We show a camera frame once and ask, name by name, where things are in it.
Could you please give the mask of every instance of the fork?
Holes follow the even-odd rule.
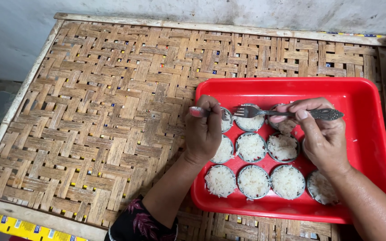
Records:
[[[194,117],[208,117],[209,114],[211,114],[211,111],[206,110],[206,109],[201,108],[201,107],[197,107],[197,106],[190,107],[189,112],[190,112],[190,115],[192,115]],[[229,118],[226,116],[226,112],[223,110],[221,112],[222,112],[221,113],[221,119],[224,121],[228,121]]]
[[[259,114],[296,116],[296,113],[292,112],[260,111],[253,106],[235,106],[235,108],[236,112],[233,115],[242,118],[253,118]],[[325,121],[333,121],[344,116],[342,112],[330,108],[310,110],[309,113],[314,119]]]

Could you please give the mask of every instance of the yellow packaging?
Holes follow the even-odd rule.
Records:
[[[88,241],[54,229],[0,215],[0,232],[33,241]]]

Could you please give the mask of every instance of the concrete wall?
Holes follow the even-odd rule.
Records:
[[[383,0],[0,0],[0,79],[24,80],[56,12],[386,34]]]

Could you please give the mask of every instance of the black sleeve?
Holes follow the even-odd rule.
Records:
[[[147,211],[142,199],[139,195],[132,200],[108,229],[105,241],[174,241],[177,238],[178,219],[175,218],[172,228],[167,228]]]

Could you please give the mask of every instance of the red plastic tray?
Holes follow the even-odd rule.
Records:
[[[244,103],[255,103],[268,110],[278,103],[319,96],[327,98],[337,110],[345,113],[348,160],[386,193],[386,132],[378,89],[369,80],[328,77],[209,79],[197,87],[196,100],[203,94],[217,98],[222,107],[231,111],[233,106]],[[295,131],[296,138],[301,141],[304,133],[300,126],[292,133]],[[264,124],[257,132],[267,141],[275,130]],[[243,133],[234,122],[224,134],[235,143]],[[236,175],[249,164],[238,156],[224,163]],[[266,154],[263,160],[254,164],[271,174],[282,163]],[[305,178],[316,169],[302,154],[289,164],[297,167]],[[247,201],[238,188],[227,198],[218,198],[208,192],[204,180],[207,171],[214,165],[208,162],[191,187],[192,199],[202,210],[314,222],[352,222],[344,205],[322,205],[313,200],[307,190],[295,200],[283,199],[270,190],[261,199]]]

